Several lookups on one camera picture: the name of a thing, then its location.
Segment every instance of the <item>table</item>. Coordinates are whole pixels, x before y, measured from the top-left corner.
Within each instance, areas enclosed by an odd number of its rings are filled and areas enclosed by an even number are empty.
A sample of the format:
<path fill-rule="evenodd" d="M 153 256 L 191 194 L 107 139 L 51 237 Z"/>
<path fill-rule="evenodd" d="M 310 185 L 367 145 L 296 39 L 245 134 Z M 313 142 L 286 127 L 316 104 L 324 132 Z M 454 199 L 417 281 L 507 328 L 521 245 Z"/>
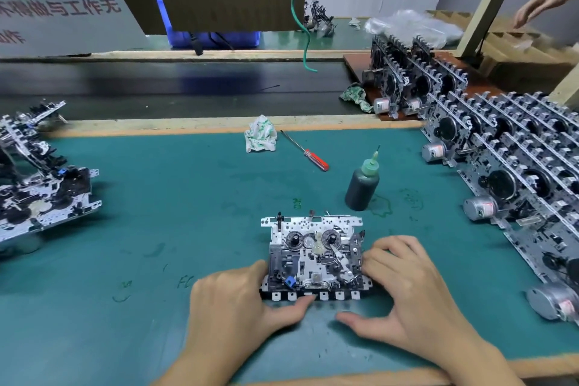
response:
<path fill-rule="evenodd" d="M 330 164 L 325 173 L 284 139 L 274 153 L 246 154 L 240 132 L 248 119 L 114 129 L 80 123 L 57 134 L 54 145 L 71 162 L 100 169 L 94 193 L 103 207 L 47 231 L 32 255 L 1 264 L 3 384 L 147 384 L 182 347 L 192 283 L 266 258 L 263 216 L 344 213 L 351 172 L 379 143 L 380 185 L 361 214 L 366 247 L 384 235 L 418 236 L 468 320 L 508 359 L 519 359 L 518 375 L 579 373 L 578 329 L 547 323 L 527 305 L 522 291 L 539 281 L 500 230 L 461 213 L 470 192 L 454 171 L 422 161 L 420 124 L 372 118 L 274 119 Z M 412 128 L 400 128 L 406 125 Z M 317 302 L 234 380 L 448 384 L 425 361 L 358 339 L 332 320 L 340 309 L 372 316 L 390 307 L 385 293 Z M 328 375 L 338 377 L 298 380 Z"/>

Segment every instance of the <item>silver cylindrical motor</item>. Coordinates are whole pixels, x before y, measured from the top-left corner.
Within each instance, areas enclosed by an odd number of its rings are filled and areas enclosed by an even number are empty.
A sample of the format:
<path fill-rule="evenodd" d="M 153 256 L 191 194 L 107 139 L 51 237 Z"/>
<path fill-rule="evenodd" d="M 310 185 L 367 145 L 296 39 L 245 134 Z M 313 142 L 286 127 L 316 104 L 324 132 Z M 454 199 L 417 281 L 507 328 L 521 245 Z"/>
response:
<path fill-rule="evenodd" d="M 527 290 L 527 301 L 544 319 L 576 321 L 579 319 L 579 295 L 563 282 L 550 282 Z"/>
<path fill-rule="evenodd" d="M 374 100 L 374 113 L 377 115 L 390 111 L 390 98 L 376 98 Z"/>
<path fill-rule="evenodd" d="M 404 114 L 414 115 L 418 113 L 418 109 L 422 107 L 422 101 L 419 98 L 412 98 L 406 101 L 406 107 L 404 108 Z"/>
<path fill-rule="evenodd" d="M 427 162 L 444 159 L 446 146 L 443 142 L 431 142 L 422 147 L 422 158 Z"/>
<path fill-rule="evenodd" d="M 463 211 L 472 221 L 489 219 L 497 213 L 497 203 L 489 195 L 467 198 L 463 203 Z"/>

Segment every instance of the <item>blue container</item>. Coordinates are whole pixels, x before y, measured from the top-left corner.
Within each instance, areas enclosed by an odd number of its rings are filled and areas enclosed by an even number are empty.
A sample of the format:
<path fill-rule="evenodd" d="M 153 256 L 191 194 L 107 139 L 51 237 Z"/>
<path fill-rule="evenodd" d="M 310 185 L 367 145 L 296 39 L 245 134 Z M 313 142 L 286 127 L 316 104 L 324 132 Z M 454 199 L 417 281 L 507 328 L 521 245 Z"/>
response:
<path fill-rule="evenodd" d="M 161 17 L 163 18 L 165 29 L 167 30 L 169 44 L 173 48 L 191 49 L 191 34 L 189 32 L 173 31 L 169 21 L 169 16 L 167 15 L 167 10 L 165 9 L 165 3 L 163 3 L 163 0 L 157 0 L 157 3 L 159 5 L 159 10 L 161 11 Z M 225 32 L 221 33 L 221 35 L 231 46 L 233 46 L 234 49 L 251 49 L 259 46 L 261 32 Z M 195 36 L 201 42 L 204 49 L 229 49 L 229 46 L 227 46 L 227 44 L 225 44 L 214 32 L 195 33 Z"/>

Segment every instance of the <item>green wire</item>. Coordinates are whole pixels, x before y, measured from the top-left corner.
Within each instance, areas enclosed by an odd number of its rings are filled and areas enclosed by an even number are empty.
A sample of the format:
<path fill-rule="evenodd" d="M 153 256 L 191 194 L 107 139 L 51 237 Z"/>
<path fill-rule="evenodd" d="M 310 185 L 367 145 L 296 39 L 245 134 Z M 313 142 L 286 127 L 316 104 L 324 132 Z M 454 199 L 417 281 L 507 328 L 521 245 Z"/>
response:
<path fill-rule="evenodd" d="M 295 22 L 298 24 L 298 26 L 301 28 L 301 30 L 304 31 L 308 35 L 308 42 L 306 43 L 306 48 L 303 50 L 303 67 L 308 69 L 309 71 L 318 72 L 317 69 L 309 68 L 308 65 L 306 64 L 306 55 L 308 54 L 308 47 L 310 46 L 310 41 L 312 40 L 312 36 L 310 35 L 308 28 L 306 28 L 303 25 L 303 22 L 300 22 L 298 20 L 298 16 L 295 15 L 295 10 L 293 9 L 293 0 L 291 0 L 291 13 L 293 15 L 293 20 L 295 20 Z"/>

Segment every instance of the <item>bottle of dark liquid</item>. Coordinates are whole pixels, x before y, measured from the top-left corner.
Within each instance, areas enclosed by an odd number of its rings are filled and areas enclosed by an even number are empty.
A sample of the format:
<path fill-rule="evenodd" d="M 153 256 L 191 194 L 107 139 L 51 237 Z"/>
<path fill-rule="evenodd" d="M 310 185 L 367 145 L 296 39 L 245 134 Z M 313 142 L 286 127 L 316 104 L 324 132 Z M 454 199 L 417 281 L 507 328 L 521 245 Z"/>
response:
<path fill-rule="evenodd" d="M 354 171 L 348 191 L 346 191 L 346 205 L 351 210 L 364 210 L 368 207 L 376 186 L 380 182 L 378 174 L 378 149 L 371 159 L 366 159 L 362 166 Z"/>

